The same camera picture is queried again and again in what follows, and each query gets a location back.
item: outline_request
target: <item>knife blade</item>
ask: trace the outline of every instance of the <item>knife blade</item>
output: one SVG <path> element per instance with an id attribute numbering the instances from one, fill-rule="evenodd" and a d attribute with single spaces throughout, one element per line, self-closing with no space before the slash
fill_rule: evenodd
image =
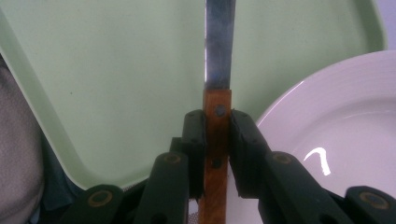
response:
<path id="1" fill-rule="evenodd" d="M 205 88 L 230 89 L 235 0 L 205 1 Z"/>

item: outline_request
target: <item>knife handle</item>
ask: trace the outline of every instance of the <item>knife handle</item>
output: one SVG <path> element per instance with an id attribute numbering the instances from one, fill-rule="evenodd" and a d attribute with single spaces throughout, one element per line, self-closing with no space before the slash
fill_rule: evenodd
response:
<path id="1" fill-rule="evenodd" d="M 231 116 L 230 90 L 205 90 L 205 192 L 199 201 L 200 224 L 225 223 Z"/>

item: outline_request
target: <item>clamp jaw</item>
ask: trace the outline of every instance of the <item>clamp jaw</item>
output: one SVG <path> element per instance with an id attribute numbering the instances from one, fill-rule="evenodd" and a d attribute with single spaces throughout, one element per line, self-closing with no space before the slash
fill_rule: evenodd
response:
<path id="1" fill-rule="evenodd" d="M 61 223 L 187 223 L 189 198 L 205 194 L 205 146 L 205 114 L 195 110 L 170 152 L 157 157 L 148 180 L 125 191 L 90 188 Z M 237 110 L 229 153 L 238 194 L 259 199 L 264 223 L 396 223 L 396 200 L 387 193 L 353 187 L 342 198 L 327 191 L 295 157 L 271 151 L 252 118 Z"/>

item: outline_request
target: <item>green tray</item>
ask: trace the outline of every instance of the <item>green tray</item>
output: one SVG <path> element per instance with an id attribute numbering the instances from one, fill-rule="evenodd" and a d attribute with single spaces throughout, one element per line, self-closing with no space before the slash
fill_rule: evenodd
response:
<path id="1" fill-rule="evenodd" d="M 68 176 L 147 177 L 202 106 L 205 1 L 0 2 L 0 51 Z M 236 3 L 233 107 L 254 119 L 320 68 L 386 47 L 370 0 Z"/>

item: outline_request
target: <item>rivet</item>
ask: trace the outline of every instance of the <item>rivet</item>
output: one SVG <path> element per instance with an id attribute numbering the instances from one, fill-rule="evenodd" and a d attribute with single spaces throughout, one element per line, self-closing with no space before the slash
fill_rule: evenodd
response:
<path id="1" fill-rule="evenodd" d="M 96 191 L 88 199 L 88 205 L 91 207 L 101 207 L 109 203 L 113 199 L 113 193 L 108 190 Z"/>
<path id="2" fill-rule="evenodd" d="M 175 164 L 180 162 L 181 158 L 176 154 L 168 154 L 163 158 L 163 160 L 168 163 Z"/>
<path id="3" fill-rule="evenodd" d="M 374 194 L 372 192 L 364 191 L 359 195 L 362 201 L 370 204 L 372 207 L 377 209 L 389 209 L 390 205 L 383 197 Z"/>
<path id="4" fill-rule="evenodd" d="M 220 158 L 215 158 L 212 160 L 212 168 L 213 169 L 219 169 L 221 167 L 221 159 Z"/>
<path id="5" fill-rule="evenodd" d="M 226 113 L 226 109 L 224 105 L 216 105 L 215 107 L 215 114 L 218 117 L 223 117 Z"/>
<path id="6" fill-rule="evenodd" d="M 273 155 L 273 159 L 277 162 L 283 163 L 283 164 L 289 164 L 291 163 L 291 157 L 288 156 L 287 154 L 284 153 L 275 153 Z"/>

